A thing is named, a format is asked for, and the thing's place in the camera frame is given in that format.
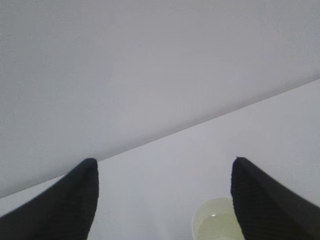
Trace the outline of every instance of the white wall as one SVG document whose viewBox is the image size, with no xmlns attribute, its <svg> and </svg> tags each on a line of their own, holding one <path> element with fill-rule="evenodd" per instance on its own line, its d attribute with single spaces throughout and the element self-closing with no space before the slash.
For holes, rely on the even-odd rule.
<svg viewBox="0 0 320 240">
<path fill-rule="evenodd" d="M 191 240 L 197 206 L 230 195 L 236 156 L 320 206 L 319 93 L 320 80 L 99 162 L 89 239 Z"/>
<path fill-rule="evenodd" d="M 1 0 L 0 197 L 320 77 L 318 0 Z"/>
</svg>

